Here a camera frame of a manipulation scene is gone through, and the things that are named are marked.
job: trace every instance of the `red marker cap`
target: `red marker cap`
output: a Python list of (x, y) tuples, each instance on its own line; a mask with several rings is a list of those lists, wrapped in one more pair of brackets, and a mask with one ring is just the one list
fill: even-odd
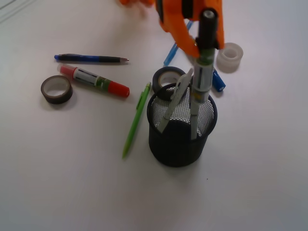
[(78, 67), (65, 65), (65, 64), (59, 64), (58, 71), (67, 77), (73, 78), (74, 72), (77, 68)]
[(125, 98), (129, 96), (128, 87), (113, 81), (108, 86), (108, 92)]

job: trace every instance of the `clear tape roll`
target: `clear tape roll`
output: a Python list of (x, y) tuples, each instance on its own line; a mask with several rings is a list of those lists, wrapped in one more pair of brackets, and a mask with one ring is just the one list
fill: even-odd
[(244, 51), (239, 45), (232, 42), (226, 43), (225, 48), (218, 52), (217, 67), (222, 72), (234, 72), (238, 69), (243, 54)]

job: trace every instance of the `pen clip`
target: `pen clip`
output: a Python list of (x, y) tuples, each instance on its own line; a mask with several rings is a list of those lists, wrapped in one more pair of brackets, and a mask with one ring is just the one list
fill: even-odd
[(143, 93), (144, 93), (144, 91), (143, 91), (143, 92), (141, 92), (141, 95), (140, 95), (140, 98), (139, 98), (139, 101), (138, 101), (138, 104), (137, 104), (137, 107), (136, 107), (136, 109), (137, 109), (137, 110), (138, 110), (138, 107), (139, 107), (139, 105), (140, 105), (140, 102), (141, 102), (141, 99), (142, 99)]

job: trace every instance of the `cable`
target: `cable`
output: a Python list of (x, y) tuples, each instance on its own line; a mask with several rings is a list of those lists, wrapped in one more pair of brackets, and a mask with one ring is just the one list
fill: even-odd
[(16, 1), (16, 0), (12, 0), (12, 1), (6, 3), (4, 6), (1, 6), (1, 7), (0, 7), (0, 10), (4, 9), (4, 8), (7, 7), (8, 5), (11, 5), (11, 4), (12, 4), (13, 2), (15, 2), (15, 1)]

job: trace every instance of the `blue marker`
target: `blue marker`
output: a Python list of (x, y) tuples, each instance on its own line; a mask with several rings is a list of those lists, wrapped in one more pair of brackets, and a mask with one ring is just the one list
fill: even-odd
[(95, 62), (95, 63), (122, 63), (128, 62), (129, 59), (110, 56), (90, 56), (80, 54), (59, 54), (54, 58), (59, 61), (75, 61), (75, 62)]
[[(193, 21), (189, 21), (188, 24), (186, 25), (187, 27), (187, 30), (190, 30), (191, 27), (193, 25)], [(167, 58), (165, 59), (164, 61), (164, 66), (169, 66), (170, 62), (172, 61), (172, 59), (174, 58), (175, 54), (177, 53), (178, 51), (178, 46), (176, 43), (174, 43), (173, 47), (171, 48)]]

